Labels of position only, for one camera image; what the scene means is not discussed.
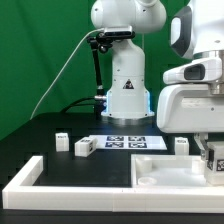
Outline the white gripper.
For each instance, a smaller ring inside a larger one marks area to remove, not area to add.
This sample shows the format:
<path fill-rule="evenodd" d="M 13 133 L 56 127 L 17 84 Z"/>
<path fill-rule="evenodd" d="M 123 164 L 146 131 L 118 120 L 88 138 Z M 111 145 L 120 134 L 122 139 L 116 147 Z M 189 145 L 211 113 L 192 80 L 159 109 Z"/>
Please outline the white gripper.
<path fill-rule="evenodd" d="M 208 57 L 166 71 L 157 107 L 157 126 L 166 133 L 195 133 L 206 167 L 213 169 L 214 151 L 208 134 L 224 132 L 224 95 L 211 85 L 222 76 L 222 59 Z"/>

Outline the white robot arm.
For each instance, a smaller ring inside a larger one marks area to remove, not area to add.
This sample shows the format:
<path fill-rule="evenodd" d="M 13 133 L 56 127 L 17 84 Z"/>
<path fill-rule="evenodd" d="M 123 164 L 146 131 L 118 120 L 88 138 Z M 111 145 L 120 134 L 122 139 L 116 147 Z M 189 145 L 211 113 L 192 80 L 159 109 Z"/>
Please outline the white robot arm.
<path fill-rule="evenodd" d="M 165 7 L 160 0 L 97 0 L 91 20 L 100 30 L 100 49 L 113 51 L 102 116 L 122 122 L 152 116 L 145 55 L 132 37 L 160 30 Z M 170 46 L 190 62 L 163 74 L 157 126 L 166 133 L 193 133 L 207 167 L 219 171 L 223 144 L 209 142 L 207 135 L 224 132 L 224 0 L 190 0 L 172 19 Z"/>

